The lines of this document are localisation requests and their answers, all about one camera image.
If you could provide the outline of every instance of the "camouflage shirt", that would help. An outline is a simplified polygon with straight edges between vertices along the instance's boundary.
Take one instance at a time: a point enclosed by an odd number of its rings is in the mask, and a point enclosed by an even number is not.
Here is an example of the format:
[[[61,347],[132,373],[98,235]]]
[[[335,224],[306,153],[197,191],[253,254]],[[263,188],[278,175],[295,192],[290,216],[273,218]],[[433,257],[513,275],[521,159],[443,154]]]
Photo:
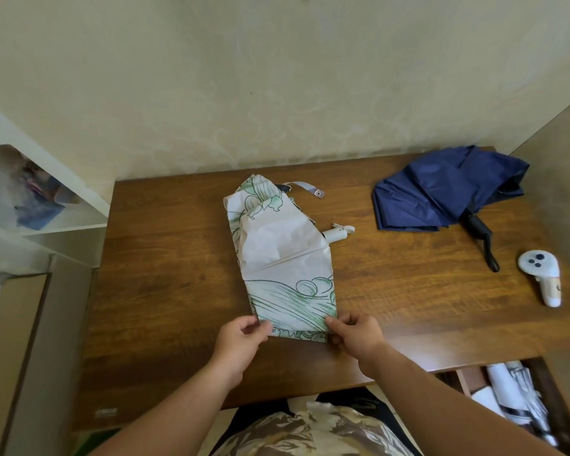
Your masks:
[[[352,408],[308,402],[295,416],[275,413],[233,435],[215,456],[413,456],[381,421]]]

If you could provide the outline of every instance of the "hand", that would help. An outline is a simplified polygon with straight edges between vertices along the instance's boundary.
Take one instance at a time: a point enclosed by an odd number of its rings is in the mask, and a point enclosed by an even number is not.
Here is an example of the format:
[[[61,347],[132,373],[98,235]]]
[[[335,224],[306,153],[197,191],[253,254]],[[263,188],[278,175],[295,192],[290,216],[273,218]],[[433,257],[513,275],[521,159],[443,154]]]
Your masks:
[[[351,312],[337,319],[325,317],[325,323],[335,333],[334,344],[358,360],[365,376],[376,379],[376,357],[381,349],[388,348],[378,320],[371,315]]]
[[[230,389],[243,380],[243,372],[271,331],[271,322],[260,324],[254,315],[238,317],[220,328],[209,365],[226,375]]]

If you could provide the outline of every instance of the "white controller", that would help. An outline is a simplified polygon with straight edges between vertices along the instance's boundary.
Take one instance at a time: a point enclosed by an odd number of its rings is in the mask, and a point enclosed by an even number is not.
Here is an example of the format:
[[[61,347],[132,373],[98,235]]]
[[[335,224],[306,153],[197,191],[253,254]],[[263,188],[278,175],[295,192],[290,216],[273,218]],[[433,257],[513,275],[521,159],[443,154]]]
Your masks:
[[[517,265],[525,273],[534,276],[540,284],[543,301],[549,307],[562,304],[562,284],[559,280],[559,264],[557,258],[547,251],[526,251],[519,256]]]

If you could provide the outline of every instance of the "wallpaper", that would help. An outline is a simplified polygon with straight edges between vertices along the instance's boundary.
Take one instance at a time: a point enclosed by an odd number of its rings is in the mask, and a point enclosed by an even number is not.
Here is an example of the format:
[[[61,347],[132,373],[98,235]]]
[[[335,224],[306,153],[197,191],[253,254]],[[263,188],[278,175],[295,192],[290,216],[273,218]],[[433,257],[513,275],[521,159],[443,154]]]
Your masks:
[[[0,0],[0,112],[115,179],[484,144],[570,104],[570,0]]]
[[[570,107],[513,155],[530,163],[523,187],[570,262]]]

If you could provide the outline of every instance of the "black umbrella handle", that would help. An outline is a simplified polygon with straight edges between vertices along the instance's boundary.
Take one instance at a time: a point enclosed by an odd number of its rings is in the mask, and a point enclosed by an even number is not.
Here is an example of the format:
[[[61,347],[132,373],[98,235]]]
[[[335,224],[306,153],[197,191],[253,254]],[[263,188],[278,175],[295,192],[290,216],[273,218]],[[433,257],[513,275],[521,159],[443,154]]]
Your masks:
[[[486,260],[487,266],[493,272],[498,272],[500,270],[500,265],[498,261],[492,254],[492,230],[479,219],[479,216],[474,214],[470,209],[464,210],[464,213],[460,216],[460,224],[466,229],[469,234],[477,239],[483,240],[483,255]]]

